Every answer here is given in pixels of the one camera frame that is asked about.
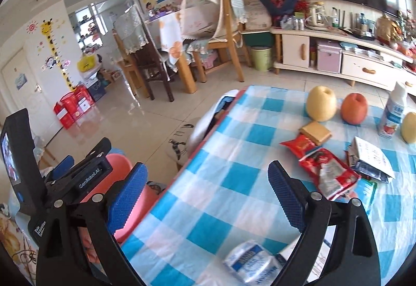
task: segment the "blue gripper pad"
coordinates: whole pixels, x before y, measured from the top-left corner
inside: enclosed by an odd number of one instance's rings
[[[300,180],[290,178],[277,160],[270,163],[268,177],[290,225],[302,233],[306,228],[304,214],[308,190]]]
[[[107,228],[111,234],[124,227],[146,182],[147,168],[143,163],[137,163],[108,209]]]

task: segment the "red snack package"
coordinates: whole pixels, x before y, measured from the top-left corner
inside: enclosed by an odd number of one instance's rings
[[[280,144],[288,147],[298,157],[299,161],[321,149],[321,147],[316,146],[312,140],[303,134],[299,134],[296,139],[284,141]]]
[[[351,190],[361,178],[354,170],[327,149],[320,149],[299,163],[313,178],[314,184],[328,200]]]

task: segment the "blue and white tablecloth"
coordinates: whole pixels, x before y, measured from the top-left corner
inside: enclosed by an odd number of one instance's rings
[[[312,189],[295,156],[279,143],[294,139],[310,119],[307,93],[250,86],[193,160],[122,246],[147,285],[240,286],[222,265],[238,244],[254,239],[273,254],[299,232],[290,226],[267,178],[280,160]],[[380,147],[396,179],[379,183],[369,214],[379,250],[382,285],[396,273],[416,241],[416,147],[397,132],[379,137],[377,107],[359,127],[339,112],[323,123],[332,131],[325,147],[341,159],[354,136]]]

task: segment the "orange egg-shaped object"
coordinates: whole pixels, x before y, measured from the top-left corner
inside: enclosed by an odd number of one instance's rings
[[[360,93],[350,93],[341,105],[341,117],[348,124],[361,124],[367,116],[367,99]]]

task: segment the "metal screw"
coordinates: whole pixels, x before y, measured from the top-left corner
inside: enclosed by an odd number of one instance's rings
[[[312,197],[313,200],[321,200],[322,199],[322,194],[319,193],[319,192],[312,192],[311,197]]]
[[[53,206],[55,206],[56,208],[59,208],[59,207],[61,207],[63,204],[64,204],[64,202],[63,202],[61,199],[58,199],[58,200],[56,200],[56,201],[53,203]]]
[[[94,203],[99,203],[101,200],[103,200],[104,196],[101,193],[97,193],[92,196],[92,201]]]
[[[353,199],[352,199],[352,204],[353,204],[354,206],[359,207],[359,206],[361,206],[361,200],[359,200],[359,199],[357,199],[357,198],[353,198]]]

